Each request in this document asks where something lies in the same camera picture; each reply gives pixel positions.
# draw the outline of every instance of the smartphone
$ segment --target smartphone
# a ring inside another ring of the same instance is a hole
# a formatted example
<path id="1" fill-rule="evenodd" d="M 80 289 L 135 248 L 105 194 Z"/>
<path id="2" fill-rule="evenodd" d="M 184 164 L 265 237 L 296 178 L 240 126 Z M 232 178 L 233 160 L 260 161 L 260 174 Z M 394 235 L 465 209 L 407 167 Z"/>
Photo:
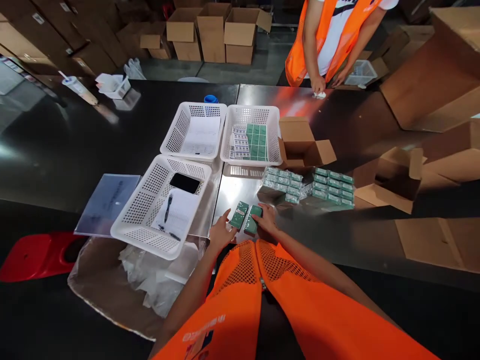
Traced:
<path id="1" fill-rule="evenodd" d="M 170 180 L 170 185 L 175 188 L 186 191 L 190 194 L 195 194 L 200 185 L 200 180 L 185 176 L 181 173 L 175 173 Z"/>

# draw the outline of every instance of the label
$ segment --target label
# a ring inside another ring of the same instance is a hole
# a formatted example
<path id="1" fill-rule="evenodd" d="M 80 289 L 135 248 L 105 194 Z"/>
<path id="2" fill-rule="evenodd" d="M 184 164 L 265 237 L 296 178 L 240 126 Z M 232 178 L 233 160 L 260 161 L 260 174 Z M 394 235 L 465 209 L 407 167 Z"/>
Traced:
<path id="1" fill-rule="evenodd" d="M 38 12 L 34 13 L 31 17 L 34 18 L 36 22 L 39 23 L 40 25 L 42 25 L 45 22 L 44 18 L 41 17 Z"/>
<path id="2" fill-rule="evenodd" d="M 64 12 L 66 12 L 66 13 L 71 13 L 70 8 L 69 8 L 69 6 L 68 6 L 66 3 L 61 2 L 61 3 L 60 3 L 60 6 L 61 6 L 61 8 L 63 9 Z"/>

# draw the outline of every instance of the white mesh basket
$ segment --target white mesh basket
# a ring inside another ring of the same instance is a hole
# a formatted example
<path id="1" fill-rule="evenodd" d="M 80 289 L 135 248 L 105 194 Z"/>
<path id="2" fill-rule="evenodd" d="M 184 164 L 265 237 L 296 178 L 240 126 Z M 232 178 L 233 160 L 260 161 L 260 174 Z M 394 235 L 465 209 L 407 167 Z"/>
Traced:
<path id="1" fill-rule="evenodd" d="M 276 106 L 230 105 L 226 111 L 225 128 L 221 142 L 220 158 L 231 165 L 250 167 L 278 166 L 283 160 L 279 148 L 280 111 Z M 255 161 L 230 158 L 230 134 L 234 125 L 266 125 L 268 161 Z"/>
<path id="2" fill-rule="evenodd" d="M 114 238 L 167 260 L 173 260 L 179 256 L 187 235 L 185 234 L 185 237 L 178 241 L 165 232 L 151 227 L 162 204 L 173 188 L 170 185 L 170 180 L 175 173 L 200 180 L 200 185 L 195 193 L 199 197 L 195 209 L 195 212 L 197 212 L 198 204 L 205 192 L 212 169 L 202 163 L 160 154 L 153 159 L 145 175 L 113 223 L 110 233 Z M 193 219 L 193 217 L 190 219 L 188 228 L 192 225 Z"/>
<path id="3" fill-rule="evenodd" d="M 203 160 L 212 162 L 219 154 L 220 140 L 222 139 L 222 129 L 227 114 L 227 105 L 212 104 L 204 102 L 182 102 L 176 111 L 175 117 L 171 122 L 170 129 L 163 139 L 160 146 L 160 152 L 164 155 L 170 155 L 187 160 Z M 182 145 L 185 136 L 189 130 L 191 117 L 220 117 L 220 129 L 218 131 L 218 141 L 214 152 L 211 155 L 195 155 L 191 153 L 182 153 Z"/>

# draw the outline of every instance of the paper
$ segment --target paper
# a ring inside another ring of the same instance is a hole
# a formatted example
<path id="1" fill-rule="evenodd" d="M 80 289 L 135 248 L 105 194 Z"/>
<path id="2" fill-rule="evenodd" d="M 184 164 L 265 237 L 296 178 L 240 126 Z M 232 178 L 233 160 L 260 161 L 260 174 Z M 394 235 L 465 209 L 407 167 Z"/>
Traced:
<path id="1" fill-rule="evenodd" d="M 193 155 L 212 155 L 217 147 L 220 116 L 192 116 L 180 152 Z"/>
<path id="2" fill-rule="evenodd" d="M 161 205 L 152 227 L 180 241 L 187 237 L 189 223 L 195 216 L 200 197 L 173 188 Z"/>

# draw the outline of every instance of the white plastic bag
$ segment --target white plastic bag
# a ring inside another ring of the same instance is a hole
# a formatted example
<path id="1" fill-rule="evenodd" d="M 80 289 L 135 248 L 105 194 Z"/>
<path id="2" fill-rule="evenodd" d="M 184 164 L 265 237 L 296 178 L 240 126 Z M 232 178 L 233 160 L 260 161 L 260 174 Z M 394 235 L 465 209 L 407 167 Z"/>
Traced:
<path id="1" fill-rule="evenodd" d="M 123 66 L 123 70 L 131 80 L 147 80 L 140 67 L 140 60 L 138 57 L 136 57 L 135 60 L 128 60 L 128 63 Z"/>

